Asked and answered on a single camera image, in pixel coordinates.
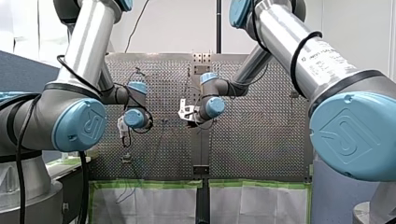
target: pegboard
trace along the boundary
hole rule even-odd
[[[106,133],[97,145],[99,157],[92,162],[91,178],[193,179],[193,165],[208,163],[209,178],[306,181],[312,148],[305,146],[305,99],[290,98],[290,78],[278,63],[270,63],[265,76],[249,88],[247,96],[223,98],[226,112],[211,131],[189,129],[178,117],[181,98],[187,98],[188,105],[197,99],[196,64],[207,64],[220,77],[231,78],[246,57],[108,55],[106,62],[115,82],[125,83],[136,67],[146,74],[133,76],[133,80],[144,79],[148,84],[147,106],[154,117],[154,128],[146,134],[133,133],[132,146],[123,148],[117,129],[122,106],[108,105]],[[127,152],[133,164],[120,162]]]
[[[144,178],[192,179],[191,132],[178,117],[179,99],[190,94],[190,55],[112,54],[106,57],[113,81],[125,84],[135,68],[144,77],[132,76],[148,85],[147,108],[154,118],[149,133],[132,133],[132,145],[124,148],[117,128],[121,105],[107,105],[108,122],[97,145],[99,157],[92,162],[92,179]],[[130,153],[131,163],[121,163]]]
[[[231,79],[245,58],[213,55],[212,70]],[[273,60],[247,96],[224,98],[226,111],[210,134],[211,178],[306,181],[312,162],[312,148],[304,143],[306,100],[291,98],[293,90],[289,75]]]

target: blue joint cap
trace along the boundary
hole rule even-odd
[[[105,107],[86,98],[70,105],[52,130],[52,144],[62,152],[85,151],[96,145],[106,127]]]
[[[145,125],[145,117],[139,110],[130,109],[125,112],[124,122],[128,127],[133,129],[143,128]]]
[[[216,73],[204,73],[200,77],[200,82],[201,85],[206,83],[208,80],[213,79],[213,78],[218,78],[218,75]]]
[[[230,5],[230,24],[235,28],[242,28],[245,25],[251,0],[233,0]]]
[[[131,11],[133,0],[119,0],[119,6],[122,11]]]
[[[26,94],[28,92],[25,91],[0,91],[0,102],[5,101],[9,98],[18,96],[18,95],[22,95],[22,94]]]
[[[212,97],[206,102],[205,110],[210,118],[216,118],[225,110],[224,101],[219,97]]]
[[[396,100],[372,92],[336,94],[310,120],[319,156],[342,175],[366,181],[396,180]]]
[[[148,94],[146,83],[141,82],[141,81],[131,81],[131,82],[129,82],[128,83],[128,88],[131,89],[131,90],[140,91],[140,92],[142,92],[145,95]]]

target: black cable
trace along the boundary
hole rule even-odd
[[[250,2],[251,2],[251,19],[253,24],[254,36],[256,37],[256,41],[259,44],[259,46],[262,47],[263,50],[269,52],[268,48],[266,48],[262,43],[262,41],[260,40],[259,33],[257,32],[257,26],[256,26],[257,15],[256,15],[256,11],[254,10],[254,8],[256,7],[255,0],[251,0]]]
[[[79,210],[78,224],[85,224],[88,214],[88,203],[90,199],[90,185],[88,177],[88,165],[85,156],[85,152],[80,151],[79,158],[81,159],[81,170],[82,170],[82,198],[81,207]]]
[[[252,85],[252,84],[254,84],[254,83],[260,81],[260,80],[265,76],[265,73],[267,73],[267,70],[268,70],[268,64],[265,65],[264,72],[263,72],[262,75],[261,75],[259,78],[257,78],[256,80],[251,81],[251,82],[249,82],[249,83],[239,83],[239,82],[235,82],[235,81],[234,81],[233,83],[235,83],[235,84],[238,85],[238,86],[250,86],[250,85]]]
[[[126,46],[124,53],[126,53],[128,51],[129,45],[131,44],[131,38],[134,35],[134,32],[136,32],[137,25],[139,24],[140,18],[142,18],[142,15],[145,12],[145,9],[146,9],[146,6],[148,5],[148,3],[149,3],[149,0],[146,1],[145,5],[143,6],[142,11],[140,12],[139,17],[137,18],[136,24],[134,25],[134,29],[132,30],[131,34],[129,35],[128,45]]]
[[[123,147],[130,147],[132,145],[132,136],[131,136],[131,128],[128,128],[128,138],[129,138],[129,145],[125,144],[125,136],[121,138],[122,146]]]
[[[71,69],[69,67],[69,65],[67,65],[67,63],[63,60],[64,59],[64,55],[58,55],[56,57],[56,59],[58,60],[58,62],[67,69],[67,71],[69,71],[69,73],[71,73],[78,81],[80,81],[82,84],[88,86],[89,88],[91,88],[92,90],[96,91],[96,93],[100,96],[103,96],[102,92],[99,91],[96,87],[94,87],[90,82],[88,82],[87,80],[85,80],[84,78],[82,78],[81,76],[77,75],[75,71],[73,71],[73,69]]]
[[[20,207],[20,224],[24,224],[25,215],[26,215],[26,188],[24,183],[23,177],[23,169],[22,169],[22,161],[21,161],[21,149],[22,149],[22,142],[23,137],[26,134],[27,126],[29,124],[30,118],[32,117],[33,110],[35,109],[35,105],[37,104],[38,100],[40,99],[41,94],[37,95],[33,102],[29,105],[26,118],[23,121],[20,135],[18,138],[17,143],[17,152],[16,152],[16,163],[17,163],[17,170],[18,170],[18,179],[20,181],[20,196],[21,196],[21,207]]]
[[[303,92],[301,91],[300,87],[298,86],[297,83],[297,77],[296,77],[296,66],[297,66],[297,59],[298,56],[300,55],[301,50],[303,49],[304,45],[306,44],[306,42],[308,42],[308,40],[310,40],[311,38],[314,37],[323,37],[322,33],[319,31],[315,31],[312,32],[311,34],[309,34],[306,38],[304,38],[300,44],[298,45],[297,49],[294,51],[293,57],[291,58],[291,65],[290,65],[290,78],[291,78],[291,83],[294,86],[294,89],[297,90],[297,92],[303,96],[304,98],[305,95],[303,94]]]
[[[131,74],[131,75],[129,76],[129,78],[128,78],[128,81],[125,83],[125,85],[128,85],[128,84],[129,84],[129,82],[132,80],[132,77],[133,77],[134,75],[140,75],[140,76],[142,76],[142,77],[145,77],[145,76],[146,76],[146,74],[140,72],[140,68],[139,68],[139,67],[135,67],[134,69],[136,69],[136,71],[132,72],[132,74]]]
[[[387,221],[385,224],[396,224],[396,217],[394,217],[393,219]]]
[[[136,101],[136,99],[134,98],[134,96],[132,95],[131,91],[129,90],[129,88],[127,86],[122,85],[122,84],[117,83],[117,82],[115,82],[114,84],[122,86],[128,92],[129,99],[133,100],[140,108],[144,109],[145,112],[148,114],[148,120],[149,120],[148,128],[145,131],[143,131],[143,132],[138,132],[136,129],[132,129],[132,131],[134,131],[134,133],[139,133],[139,134],[148,133],[151,130],[151,128],[154,126],[154,118],[152,117],[152,114],[148,111],[148,109],[145,106],[143,106],[138,101]],[[128,102],[125,103],[124,110],[127,108],[128,103],[129,103],[129,100],[128,100]]]

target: green tape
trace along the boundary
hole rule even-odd
[[[260,187],[272,189],[306,189],[304,183],[288,183],[277,181],[263,181],[263,180],[209,180],[210,188],[241,188],[241,187]]]
[[[96,189],[199,189],[202,181],[152,181],[152,180],[131,180],[119,179],[112,181],[91,181]]]
[[[93,221],[93,195],[95,193],[94,185],[90,185],[90,207],[88,208],[88,218],[89,224]]]
[[[81,160],[80,158],[73,158],[73,159],[66,159],[64,161],[52,161],[47,163],[47,165],[53,165],[53,164],[59,164],[59,165],[77,165],[77,164],[81,164]]]
[[[314,176],[314,164],[309,164],[309,175]]]
[[[305,184],[308,190],[308,198],[306,202],[306,224],[311,224],[311,204],[312,204],[312,184]]]

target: robotic arm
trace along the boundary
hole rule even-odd
[[[146,84],[115,86],[105,64],[113,24],[122,11],[131,10],[131,2],[78,3],[54,1],[58,16],[72,34],[65,56],[58,57],[63,67],[56,80],[41,94],[0,92],[0,219],[7,223],[18,219],[62,223],[62,185],[51,182],[41,151],[82,152],[93,147],[105,131],[104,105],[124,105],[121,121],[127,132],[152,126],[146,109]],[[20,156],[16,156],[17,146],[21,146]],[[21,167],[15,161],[21,161]],[[24,212],[19,214],[20,206],[27,218],[22,216]],[[40,209],[49,215],[37,216]]]
[[[295,90],[310,102],[312,144],[342,175],[368,181],[396,180],[396,85],[381,72],[360,70],[310,31],[303,0],[233,0],[230,23],[262,47],[247,57],[233,81],[201,77],[202,106],[182,119],[204,123],[219,116],[219,96],[247,94],[249,83],[272,57],[290,74]]]

